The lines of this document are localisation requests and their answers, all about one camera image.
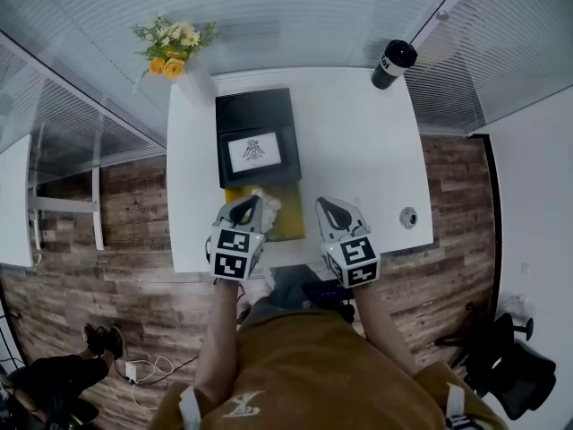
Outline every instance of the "power adapter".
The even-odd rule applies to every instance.
[[[137,382],[137,367],[132,362],[125,362],[125,375],[131,383]]]

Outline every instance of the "black cup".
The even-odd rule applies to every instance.
[[[379,90],[386,90],[398,76],[415,64],[417,57],[418,53],[412,45],[401,39],[393,39],[372,73],[372,84]]]

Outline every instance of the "person's leg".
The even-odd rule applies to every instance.
[[[74,378],[64,388],[66,398],[76,398],[92,385],[102,381],[114,361],[123,356],[124,336],[117,327],[113,326],[103,341],[104,352],[101,357],[82,360],[81,364],[77,365]]]
[[[62,392],[67,399],[76,398],[92,385],[103,381],[114,363],[114,355],[108,350],[98,358],[83,360],[76,368],[73,379],[63,387]]]
[[[304,309],[308,297],[303,292],[305,283],[320,282],[321,279],[305,264],[277,268],[274,274],[275,287],[270,293],[274,303],[283,309]]]
[[[82,352],[80,352],[78,354],[78,357],[81,358],[82,360],[91,360],[92,358],[95,358],[96,356],[91,350],[86,348],[85,350],[83,350]]]
[[[30,370],[35,381],[59,387],[72,380],[82,362],[77,355],[39,358],[31,364]]]
[[[303,292],[303,284],[318,282],[321,279],[308,266],[303,264],[277,268],[273,277],[275,287],[267,297],[262,297],[254,304],[241,328],[279,311],[313,308]]]

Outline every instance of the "white wall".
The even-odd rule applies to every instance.
[[[561,430],[573,416],[573,88],[481,131],[491,136],[500,184],[501,291],[533,303],[529,345],[557,364],[548,400],[509,424]],[[505,417],[492,395],[486,400]]]

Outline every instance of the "person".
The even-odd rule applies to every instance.
[[[278,269],[238,331],[238,284],[221,280],[194,385],[171,384],[149,429],[507,428],[448,366],[416,364],[373,284],[353,288],[364,338],[307,301],[318,279]]]
[[[20,402],[30,415],[46,427],[57,423],[73,400],[102,381],[124,354],[124,337],[119,328],[84,328],[88,347],[77,355],[39,358],[6,375],[0,372],[5,391]]]

